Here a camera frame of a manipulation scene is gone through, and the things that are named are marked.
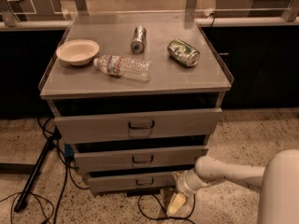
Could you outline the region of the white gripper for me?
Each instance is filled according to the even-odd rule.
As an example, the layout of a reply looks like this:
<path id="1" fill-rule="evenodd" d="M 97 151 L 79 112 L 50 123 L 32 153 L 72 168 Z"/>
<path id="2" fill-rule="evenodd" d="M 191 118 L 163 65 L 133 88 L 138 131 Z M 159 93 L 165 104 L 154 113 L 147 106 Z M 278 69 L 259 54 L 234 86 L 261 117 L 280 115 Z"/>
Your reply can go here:
<path id="1" fill-rule="evenodd" d="M 204 175 L 199 170 L 192 168 L 188 171 L 173 172 L 178 193 L 174 193 L 167 207 L 166 214 L 174 217 L 187 202 L 187 197 L 195 194 L 199 189 L 208 188 L 215 183 L 215 178 Z"/>

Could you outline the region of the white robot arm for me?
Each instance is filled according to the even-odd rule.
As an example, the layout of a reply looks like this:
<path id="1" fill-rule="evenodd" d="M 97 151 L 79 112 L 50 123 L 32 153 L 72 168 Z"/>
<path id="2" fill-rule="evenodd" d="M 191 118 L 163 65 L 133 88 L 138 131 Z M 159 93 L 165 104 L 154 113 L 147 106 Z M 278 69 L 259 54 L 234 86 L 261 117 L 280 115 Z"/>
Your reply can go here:
<path id="1" fill-rule="evenodd" d="M 173 216 L 199 189 L 230 181 L 260 194 L 257 224 L 299 224 L 299 150 L 276 154 L 265 167 L 229 164 L 210 156 L 178 175 L 166 213 Z"/>

